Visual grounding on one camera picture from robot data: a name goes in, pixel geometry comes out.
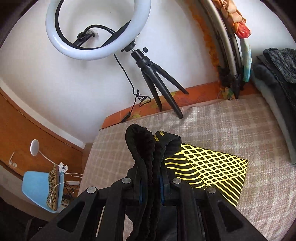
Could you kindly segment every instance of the blue chair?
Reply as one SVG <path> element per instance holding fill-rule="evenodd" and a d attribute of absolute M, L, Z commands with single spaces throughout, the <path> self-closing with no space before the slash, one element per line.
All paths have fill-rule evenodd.
<path fill-rule="evenodd" d="M 48 182 L 48 172 L 25 172 L 22 181 L 22 192 L 31 199 L 38 206 L 46 209 L 51 213 L 56 213 L 57 211 L 52 210 L 46 205 L 46 200 L 49 192 L 49 182 Z M 58 209 L 62 202 L 63 190 L 64 190 L 64 175 L 59 176 L 59 183 L 56 188 L 59 190 L 58 198 Z"/>

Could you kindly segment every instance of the black cable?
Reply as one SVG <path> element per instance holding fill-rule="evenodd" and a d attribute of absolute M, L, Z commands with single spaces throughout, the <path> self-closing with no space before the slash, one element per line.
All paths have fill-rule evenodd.
<path fill-rule="evenodd" d="M 129 83 L 131 84 L 131 87 L 133 88 L 133 95 L 135 95 L 136 98 L 138 98 L 138 100 L 140 101 L 139 107 L 142 107 L 143 105 L 145 105 L 145 104 L 147 104 L 147 103 L 150 103 L 150 102 L 151 102 L 151 98 L 150 98 L 149 96 L 147 96 L 147 95 L 142 95 L 142 94 L 140 94 L 140 93 L 139 93 L 139 89 L 137 89 L 137 93 L 135 94 L 135 88 L 134 88 L 134 86 L 133 86 L 133 84 L 132 84 L 130 78 L 128 77 L 128 74 L 126 73 L 125 69 L 123 68 L 123 66 L 121 65 L 121 63 L 119 62 L 119 60 L 118 60 L 118 58 L 116 57 L 115 54 L 114 54 L 114 57 L 115 57 L 117 63 L 119 64 L 119 66 L 122 68 L 123 72 L 125 73 L 125 75 L 126 75 L 128 81 L 129 81 Z"/>
<path fill-rule="evenodd" d="M 115 31 L 113 30 L 113 29 L 110 29 L 110 28 L 108 28 L 108 27 L 106 27 L 106 26 L 103 26 L 103 25 L 99 25 L 99 24 L 93 24 L 93 25 L 90 25 L 90 26 L 88 26 L 82 33 L 83 33 L 83 35 L 85 35 L 86 34 L 86 32 L 88 31 L 88 30 L 90 30 L 91 28 L 100 28 L 100 29 L 103 29 L 103 30 L 106 30 L 106 31 L 108 31 L 110 34 L 115 34 Z"/>
<path fill-rule="evenodd" d="M 82 33 L 80 33 L 80 34 L 78 35 L 78 37 L 79 37 L 79 38 L 83 38 L 83 37 L 85 37 L 86 32 L 87 32 L 88 30 L 90 30 L 91 28 L 100 28 L 100 29 L 103 29 L 103 30 L 108 31 L 108 32 L 109 32 L 110 34 L 112 34 L 112 35 L 115 34 L 115 31 L 114 31 L 113 29 L 111 29 L 111 28 L 108 28 L 108 27 L 103 26 L 103 25 L 94 24 L 94 25 L 90 25 L 90 26 L 88 26 L 88 27 L 87 27 Z M 134 88 L 134 86 L 133 86 L 133 84 L 132 84 L 130 78 L 128 77 L 128 74 L 126 73 L 126 70 L 125 70 L 124 67 L 121 65 L 121 63 L 119 62 L 119 60 L 118 60 L 118 58 L 116 57 L 115 54 L 114 54 L 114 57 L 115 57 L 117 63 L 119 64 L 119 66 L 122 68 L 122 70 L 123 70 L 124 74 L 126 75 L 128 81 L 129 81 L 129 83 L 131 84 L 131 87 L 133 88 L 133 95 L 135 96 L 135 101 L 134 101 L 134 103 L 133 103 L 133 106 L 132 106 L 132 108 L 131 108 L 131 111 L 129 111 L 128 114 L 127 114 L 127 115 L 121 120 L 121 122 L 119 122 L 119 123 L 123 123 L 123 122 L 125 122 L 125 121 L 131 116 L 131 113 L 133 112 L 133 108 L 134 108 L 134 106 L 135 106 L 135 104 L 136 104 L 136 100 L 137 100 L 137 99 L 140 101 L 139 107 L 142 107 L 143 105 L 145 105 L 145 104 L 147 104 L 147 103 L 150 103 L 150 102 L 151 102 L 151 98 L 150 98 L 149 96 L 147 96 L 147 95 L 142 95 L 142 94 L 140 94 L 139 89 L 137 89 L 137 93 L 135 93 L 135 88 Z"/>

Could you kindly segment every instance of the black bracket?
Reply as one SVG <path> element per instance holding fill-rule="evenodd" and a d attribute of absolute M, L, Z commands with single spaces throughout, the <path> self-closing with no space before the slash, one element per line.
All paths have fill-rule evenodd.
<path fill-rule="evenodd" d="M 93 31 L 88 30 L 86 34 L 83 34 L 83 32 L 79 33 L 77 36 L 77 40 L 73 43 L 74 45 L 80 47 L 82 44 L 84 44 L 87 40 L 89 40 L 91 37 L 94 37 L 95 34 Z"/>
<path fill-rule="evenodd" d="M 162 204 L 177 206 L 178 241 L 266 241 L 218 190 L 175 180 L 174 171 L 162 165 Z M 141 198 L 141 177 L 134 166 L 111 187 L 89 187 L 30 241 L 120 241 L 126 208 L 137 208 Z"/>

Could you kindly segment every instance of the white wall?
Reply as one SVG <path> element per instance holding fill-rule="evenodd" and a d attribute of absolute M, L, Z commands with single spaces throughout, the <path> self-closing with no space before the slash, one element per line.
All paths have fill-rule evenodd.
<path fill-rule="evenodd" d="M 216 81 L 203 34 L 181 2 L 152 0 L 137 47 L 148 47 L 150 59 L 185 88 Z M 284 25 L 263 3 L 235 2 L 252 30 L 253 55 L 267 47 L 296 48 Z M 113 56 L 79 61 L 59 53 L 45 31 L 48 4 L 49 0 L 39 0 L 10 32 L 0 49 L 0 78 L 49 123 L 82 142 L 92 142 L 108 115 L 132 105 L 131 86 Z M 65 0 L 59 22 L 65 37 L 73 42 L 91 24 L 119 29 L 131 18 L 132 10 L 133 0 Z M 99 38 L 89 41 L 87 47 L 99 46 L 108 37 L 99 31 Z M 136 89 L 151 95 L 132 57 L 119 52 L 118 58 Z M 165 83 L 170 91 L 176 90 Z"/>
<path fill-rule="evenodd" d="M 15 102 L 18 104 L 18 106 L 24 110 L 26 113 L 28 113 L 31 117 L 33 117 L 35 120 L 37 120 L 39 123 L 42 123 L 45 127 L 52 130 L 54 133 L 58 134 L 59 136 L 65 138 L 66 140 L 72 142 L 73 144 L 81 147 L 84 149 L 85 143 L 78 140 L 77 138 L 71 136 L 69 133 L 65 132 L 61 128 L 57 127 L 56 125 L 49 122 L 47 119 L 45 119 L 43 116 L 41 116 L 39 113 L 34 111 L 30 106 L 28 106 L 24 101 L 22 101 L 8 86 L 7 84 L 0 79 L 0 88 Z"/>

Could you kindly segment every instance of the folded clothes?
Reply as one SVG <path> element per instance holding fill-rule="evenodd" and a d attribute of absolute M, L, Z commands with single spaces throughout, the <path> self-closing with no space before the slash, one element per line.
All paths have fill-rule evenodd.
<path fill-rule="evenodd" d="M 284 125 L 281 125 L 282 132 L 288 145 L 291 163 L 296 164 L 296 50 L 275 48 L 266 49 L 264 55 L 258 56 L 260 64 L 255 64 L 254 82 L 258 90 L 262 93 L 275 114 L 278 122 L 281 117 L 276 113 L 279 109 Z M 270 92 L 276 101 L 274 106 Z"/>
<path fill-rule="evenodd" d="M 293 73 L 296 71 L 296 59 L 292 54 L 289 54 L 295 52 L 296 50 L 292 49 L 280 51 L 271 48 L 265 49 L 263 55 L 258 56 L 258 58 L 274 75 L 296 114 L 296 84 L 293 80 Z"/>
<path fill-rule="evenodd" d="M 290 159 L 291 159 L 291 164 L 293 166 L 296 165 L 296 149 L 294 147 L 293 144 L 295 144 L 295 140 L 293 140 L 294 142 L 292 142 L 291 140 L 291 136 L 295 137 L 296 135 L 292 135 L 292 131 L 289 131 L 285 122 L 285 119 L 283 117 L 283 115 L 281 114 L 281 110 L 274 98 L 274 95 L 272 93 L 272 91 L 269 89 L 269 87 L 264 83 L 264 81 L 256 78 L 255 76 L 252 76 L 252 81 L 254 82 L 256 88 L 261 92 L 262 96 L 264 97 L 264 99 L 266 100 L 266 102 L 269 104 L 271 111 L 273 112 L 280 128 L 281 131 L 285 137 L 287 146 L 288 146 L 288 150 L 289 150 L 289 154 L 290 154 Z M 294 128 L 294 124 L 293 123 L 288 123 L 288 124 L 292 124 L 290 126 L 290 128 Z"/>

